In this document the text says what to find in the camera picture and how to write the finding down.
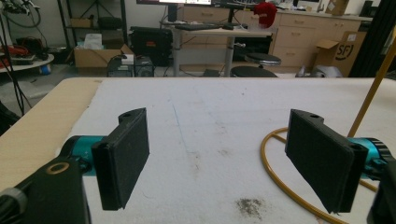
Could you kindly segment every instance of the metal shelving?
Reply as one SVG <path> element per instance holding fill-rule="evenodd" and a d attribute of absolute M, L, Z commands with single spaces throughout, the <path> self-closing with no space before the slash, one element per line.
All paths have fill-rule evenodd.
<path fill-rule="evenodd" d="M 73 41 L 74 45 L 77 45 L 77 37 L 76 37 L 76 30 L 96 30 L 96 31 L 103 31 L 106 29 L 101 29 L 99 27 L 91 27 L 91 28 L 77 28 L 77 27 L 71 27 L 69 25 L 69 21 L 66 21 L 65 16 L 67 16 L 68 19 L 70 18 L 75 18 L 72 12 L 72 8 L 70 6 L 70 0 L 58 0 L 58 7 L 59 7 L 59 12 L 61 14 L 61 20 L 62 20 L 62 25 L 64 27 L 64 37 L 66 39 L 66 45 L 68 48 L 72 48 L 72 45 L 70 43 L 70 37 L 69 37 L 69 31 L 71 31 L 72 36 L 73 36 Z M 92 4 L 84 11 L 84 13 L 77 18 L 83 17 L 90 9 L 93 7 L 96 7 L 96 16 L 99 17 L 99 8 L 103 9 L 107 14 L 113 16 L 103 5 L 99 0 L 94 0 Z M 121 14 L 121 20 L 122 20 L 122 26 L 121 26 L 121 31 L 122 31 L 122 38 L 125 44 L 128 44 L 128 35 L 127 35 L 127 27 L 126 27 L 126 13 L 125 13 L 125 0 L 120 0 L 120 14 Z"/>

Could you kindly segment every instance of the white table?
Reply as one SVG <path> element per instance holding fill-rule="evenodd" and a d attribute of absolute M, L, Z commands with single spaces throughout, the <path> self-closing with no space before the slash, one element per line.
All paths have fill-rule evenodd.
<path fill-rule="evenodd" d="M 173 32 L 173 57 L 174 57 L 174 76 L 178 76 L 179 67 L 183 63 L 225 63 L 224 76 L 229 77 L 233 62 L 233 45 L 236 37 L 266 37 L 271 32 L 250 32 L 246 29 L 212 29 L 200 31 L 181 31 L 172 29 Z M 180 46 L 182 34 L 191 36 L 227 36 L 227 47 L 224 49 L 183 49 Z"/>
<path fill-rule="evenodd" d="M 12 67 L 13 67 L 14 71 L 20 71 L 20 70 L 24 70 L 24 69 L 39 67 L 41 65 L 52 62 L 53 59 L 54 59 L 54 56 L 52 54 L 49 54 L 49 57 L 47 60 L 33 60 L 33 64 L 13 65 Z M 0 73 L 5 73 L 6 71 L 7 71 L 6 68 L 0 68 Z"/>
<path fill-rule="evenodd" d="M 53 158 L 68 136 L 107 135 L 119 114 L 145 107 L 150 155 L 126 209 L 102 211 L 96 180 L 84 178 L 93 223 L 318 223 L 264 171 L 261 141 L 288 125 L 291 108 L 316 113 L 326 125 L 347 134 L 372 81 L 67 79 L 0 137 L 0 189 L 14 186 Z M 396 82 L 385 79 L 357 133 L 382 140 L 393 155 L 395 95 Z M 284 146 L 274 140 L 268 147 L 279 176 L 322 208 Z M 374 196 L 359 187 L 352 213 L 339 218 L 365 223 Z M 249 209 L 243 208 L 244 202 Z"/>

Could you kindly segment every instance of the black cable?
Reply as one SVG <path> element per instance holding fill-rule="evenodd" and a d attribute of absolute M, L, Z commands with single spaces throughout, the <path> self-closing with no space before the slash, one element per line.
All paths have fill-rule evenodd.
<path fill-rule="evenodd" d="M 0 101 L 0 135 L 3 135 L 20 117 L 11 112 Z"/>
<path fill-rule="evenodd" d="M 189 75 L 189 76 L 191 76 L 191 77 L 201 77 L 201 76 L 196 76 L 196 75 L 194 75 L 194 74 L 188 73 L 188 72 L 186 72 L 186 71 L 184 71 L 184 70 L 182 70 L 182 69 L 180 69 L 180 71 L 182 71 L 184 74 Z"/>
<path fill-rule="evenodd" d="M 193 36 L 192 38 L 190 38 L 189 40 L 184 41 L 183 43 L 180 44 L 180 46 L 183 46 L 187 43 L 189 43 L 190 41 L 192 41 L 193 39 L 195 39 L 197 36 Z"/>
<path fill-rule="evenodd" d="M 242 25 L 241 22 L 235 17 L 235 14 L 236 14 L 238 11 L 239 11 L 239 10 L 236 10 L 236 11 L 235 11 L 235 13 L 233 14 L 233 18 L 236 20 L 236 22 L 237 22 L 238 24 Z"/>
<path fill-rule="evenodd" d="M 0 224 L 10 222 L 20 211 L 18 202 L 7 195 L 0 197 Z"/>
<path fill-rule="evenodd" d="M 168 67 L 165 69 L 165 71 L 163 72 L 163 76 L 164 76 L 164 77 L 168 77 L 168 75 L 166 75 L 166 72 L 168 71 L 169 67 L 170 67 L 170 66 L 168 66 Z"/>
<path fill-rule="evenodd" d="M 30 19 L 32 20 L 32 22 L 35 22 L 35 18 L 33 17 L 33 15 L 30 16 Z M 47 42 L 47 38 L 44 36 L 44 34 L 41 32 L 40 28 L 38 28 L 38 26 L 35 27 L 37 29 L 37 31 L 40 33 L 41 37 L 43 37 L 45 44 L 45 48 L 47 49 L 49 47 L 48 42 Z"/>
<path fill-rule="evenodd" d="M 6 22 L 7 22 L 7 28 L 8 28 L 9 38 L 12 40 L 12 33 L 10 32 L 10 31 L 11 31 L 11 26 L 10 26 L 10 24 L 9 24 L 9 20 L 6 20 Z"/>
<path fill-rule="evenodd" d="M 6 29 L 4 27 L 3 18 L 1 16 L 0 16 L 0 25 L 1 25 L 1 28 L 3 29 L 3 36 L 6 36 L 6 31 L 5 31 Z M 8 70 L 8 67 L 6 66 L 3 59 L 1 59 L 1 63 L 5 66 L 8 74 L 11 77 L 11 80 L 14 84 L 14 91 L 15 91 L 15 96 L 17 98 L 18 106 L 20 107 L 21 114 L 24 115 L 24 102 L 23 102 L 23 98 L 22 98 L 24 96 L 24 93 L 21 90 L 21 87 L 20 87 L 20 84 L 18 83 L 17 78 L 13 74 L 14 68 L 12 66 L 11 56 L 10 56 L 9 50 L 8 50 L 7 39 L 5 38 L 5 40 L 3 41 L 3 38 L 0 36 L 0 44 L 1 44 L 3 51 L 5 53 L 5 56 L 8 60 L 10 70 Z"/>
<path fill-rule="evenodd" d="M 219 71 L 219 74 L 222 73 L 222 71 L 224 70 L 225 64 L 222 66 L 221 70 Z"/>
<path fill-rule="evenodd" d="M 41 14 L 38 8 L 35 8 L 35 12 L 37 13 L 38 21 L 37 23 L 33 23 L 32 25 L 23 25 L 21 23 L 17 23 L 16 21 L 12 20 L 6 11 L 4 11 L 4 16 L 7 18 L 7 20 L 11 21 L 12 23 L 16 24 L 17 26 L 20 26 L 22 28 L 35 28 L 41 23 Z"/>
<path fill-rule="evenodd" d="M 160 21 L 160 27 L 162 27 L 163 21 L 164 21 L 166 18 L 168 18 L 169 15 L 176 14 L 180 9 L 181 9 L 181 7 L 178 7 L 177 10 L 176 10 L 175 12 L 173 12 L 173 13 L 171 13 L 171 14 L 167 14 L 166 16 L 163 16 L 163 18 L 162 18 L 161 21 Z"/>
<path fill-rule="evenodd" d="M 123 57 L 123 55 L 122 54 L 118 54 L 118 55 L 116 55 L 116 56 L 114 56 L 114 57 L 112 57 L 109 61 L 108 61 L 108 63 L 107 63 L 107 68 L 106 68 L 106 72 L 107 72 L 107 77 L 108 77 L 108 66 L 111 64 L 111 62 L 113 61 L 113 60 L 115 60 L 115 59 L 118 59 L 118 60 L 122 60 L 122 57 Z"/>
<path fill-rule="evenodd" d="M 166 10 L 168 9 L 168 6 L 166 6 L 165 8 L 164 8 L 164 10 L 163 10 L 163 17 L 161 18 L 161 20 L 160 20 L 160 29 L 162 29 L 163 28 L 163 21 L 165 20 L 165 18 L 166 18 Z"/>
<path fill-rule="evenodd" d="M 139 66 L 139 70 L 137 70 L 136 71 L 136 74 L 134 74 L 136 77 L 137 77 L 137 75 L 140 73 L 140 70 L 142 70 L 143 68 L 145 68 L 146 66 Z"/>
<path fill-rule="evenodd" d="M 15 216 L 10 217 L 4 223 L 1 224 L 21 224 L 22 214 L 17 214 Z"/>

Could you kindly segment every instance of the white wall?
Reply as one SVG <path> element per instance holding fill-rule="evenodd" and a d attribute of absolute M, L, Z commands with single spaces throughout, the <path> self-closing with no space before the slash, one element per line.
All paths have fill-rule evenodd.
<path fill-rule="evenodd" d="M 316 9 L 318 7 L 318 3 L 310 3 L 303 2 L 304 0 L 300 0 L 300 5 L 307 5 Z M 365 0 L 349 0 L 349 3 L 346 7 L 346 14 L 359 15 L 361 14 L 361 9 L 363 8 Z M 377 7 L 381 0 L 373 0 L 373 7 Z M 329 0 L 322 0 L 322 4 L 324 4 L 324 8 L 329 4 Z"/>
<path fill-rule="evenodd" d="M 3 15 L 0 15 L 0 16 L 1 16 L 1 19 L 2 19 L 3 21 L 6 20 L 6 18 L 5 18 Z M 0 30 L 1 30 L 0 36 L 1 36 L 1 38 L 2 38 L 4 44 L 6 44 L 6 43 L 7 43 L 7 44 L 10 44 L 10 43 L 12 43 L 12 42 L 11 42 L 11 37 L 9 36 L 9 31 L 8 31 L 8 28 L 7 28 L 7 26 L 6 26 L 5 23 L 4 23 L 4 28 L 5 28 L 6 37 L 3 36 L 3 29 L 0 29 Z"/>
<path fill-rule="evenodd" d="M 64 30 L 62 27 L 61 17 L 58 9 L 58 3 L 55 0 L 32 0 L 36 5 L 40 6 L 42 22 L 38 28 L 47 38 L 49 47 L 65 46 Z M 76 16 L 89 6 L 87 1 L 70 0 L 75 3 L 73 5 Z M 102 0 L 106 8 L 116 17 L 120 17 L 120 0 Z M 379 4 L 380 0 L 375 0 L 374 6 Z M 329 0 L 323 0 L 326 7 Z M 364 0 L 349 0 L 346 13 L 359 14 L 364 4 Z M 131 26 L 145 26 L 145 27 L 159 27 L 159 21 L 163 17 L 165 10 L 164 6 L 153 5 L 137 5 L 135 0 L 125 0 L 127 27 Z M 12 18 L 20 23 L 31 24 L 31 20 L 26 15 L 13 15 Z M 40 37 L 37 29 L 21 28 L 11 23 L 10 25 L 11 38 L 34 36 Z"/>

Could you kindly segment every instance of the concrete floor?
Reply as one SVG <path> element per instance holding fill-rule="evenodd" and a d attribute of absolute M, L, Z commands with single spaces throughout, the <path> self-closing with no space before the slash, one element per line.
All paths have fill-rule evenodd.
<path fill-rule="evenodd" d="M 98 77 L 93 75 L 82 75 L 78 73 L 74 65 L 69 64 L 52 64 L 51 73 L 42 75 L 37 68 L 22 70 L 14 73 L 20 83 L 20 87 L 30 105 L 37 104 L 50 90 L 58 85 L 62 80 L 70 77 Z M 202 72 L 185 72 L 180 71 L 180 77 L 201 77 Z M 277 74 L 279 77 L 294 77 L 295 74 Z M 172 67 L 156 67 L 154 70 L 155 77 L 172 77 Z M 6 73 L 0 74 L 0 101 L 10 111 L 21 115 L 20 107 L 15 97 L 15 91 L 11 79 Z M 27 113 L 30 106 L 25 102 L 24 113 Z"/>

